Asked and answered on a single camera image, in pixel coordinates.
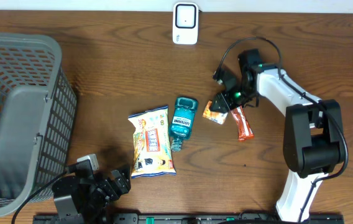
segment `white wall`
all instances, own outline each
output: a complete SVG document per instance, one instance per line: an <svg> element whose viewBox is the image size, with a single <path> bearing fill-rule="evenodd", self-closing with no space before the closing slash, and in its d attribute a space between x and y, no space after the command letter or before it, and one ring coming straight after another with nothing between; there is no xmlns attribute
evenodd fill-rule
<svg viewBox="0 0 353 224"><path fill-rule="evenodd" d="M6 10L172 11L178 0L0 0ZM353 0L195 0L203 12L353 13Z"/></svg>

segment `black bracket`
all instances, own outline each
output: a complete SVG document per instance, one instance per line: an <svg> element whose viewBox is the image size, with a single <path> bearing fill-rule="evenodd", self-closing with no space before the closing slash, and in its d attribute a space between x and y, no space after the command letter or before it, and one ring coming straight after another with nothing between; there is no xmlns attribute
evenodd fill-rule
<svg viewBox="0 0 353 224"><path fill-rule="evenodd" d="M220 224L220 223L285 223L280 221L277 214L269 212L243 212L240 215L138 215L135 213L116 213L112 215L112 224ZM305 224L344 224L342 215L316 214L310 215Z"/></svg>
<svg viewBox="0 0 353 224"><path fill-rule="evenodd" d="M98 187L106 192L106 195L109 196L109 201L119 200L121 195L130 191L131 180L129 178L129 171L129 166L126 166L111 172L114 180L111 180L109 177L98 179Z"/></svg>
<svg viewBox="0 0 353 224"><path fill-rule="evenodd" d="M342 130L341 109L335 100L320 102ZM288 168L301 178L315 173L330 173L345 157L344 146L336 128L315 105L286 108L283 154ZM323 128L311 135L310 124Z"/></svg>

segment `wooden table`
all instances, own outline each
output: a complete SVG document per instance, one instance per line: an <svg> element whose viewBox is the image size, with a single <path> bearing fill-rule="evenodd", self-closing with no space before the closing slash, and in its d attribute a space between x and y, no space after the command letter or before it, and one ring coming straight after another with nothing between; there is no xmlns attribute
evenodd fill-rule
<svg viewBox="0 0 353 224"><path fill-rule="evenodd" d="M0 32L45 34L63 50L63 68L80 96L68 163L97 153L107 173L132 164L133 125L128 115L169 105L177 96L199 101L191 140L173 153L176 176L139 178L117 208L142 213L239 213L271 210L287 177L282 154L284 117L265 98L245 113L255 139L238 142L235 121L201 117L222 86L211 77L226 48L241 37L275 41L288 74L314 95L341 105L349 166L322 184L312 212L341 212L353 223L353 15L201 13L196 45L172 42L170 12L0 11ZM274 50L262 42L240 44L225 64L238 72L237 54L258 47L268 62ZM55 213L51 200L25 207L17 223ZM9 223L11 216L0 218Z"/></svg>

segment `listerine bottle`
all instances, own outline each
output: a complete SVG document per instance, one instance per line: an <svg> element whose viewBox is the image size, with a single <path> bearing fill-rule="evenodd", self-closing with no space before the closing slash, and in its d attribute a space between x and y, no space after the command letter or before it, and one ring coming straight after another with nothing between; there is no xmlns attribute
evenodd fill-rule
<svg viewBox="0 0 353 224"><path fill-rule="evenodd" d="M170 136L173 137L172 151L180 151L183 140L190 138L197 107L197 100L186 97L176 99L174 117L170 126Z"/></svg>

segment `snack wrapper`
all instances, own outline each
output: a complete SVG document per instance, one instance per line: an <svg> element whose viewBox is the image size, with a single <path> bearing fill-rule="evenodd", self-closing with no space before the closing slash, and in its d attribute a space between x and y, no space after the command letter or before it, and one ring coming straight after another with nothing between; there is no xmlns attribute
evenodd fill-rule
<svg viewBox="0 0 353 224"><path fill-rule="evenodd" d="M128 120L135 126L131 177L176 175L168 137L168 106L133 114Z"/></svg>
<svg viewBox="0 0 353 224"><path fill-rule="evenodd" d="M234 120L236 121L237 127L239 128L239 141L245 141L247 139L253 139L254 134L251 131L250 124L245 118L243 107L231 110Z"/></svg>
<svg viewBox="0 0 353 224"><path fill-rule="evenodd" d="M219 112L212 112L209 110L209 107L211 106L213 102L210 100L207 103L206 109L204 109L203 117L210 119L211 121L215 121L218 124L224 124L227 113L219 113Z"/></svg>

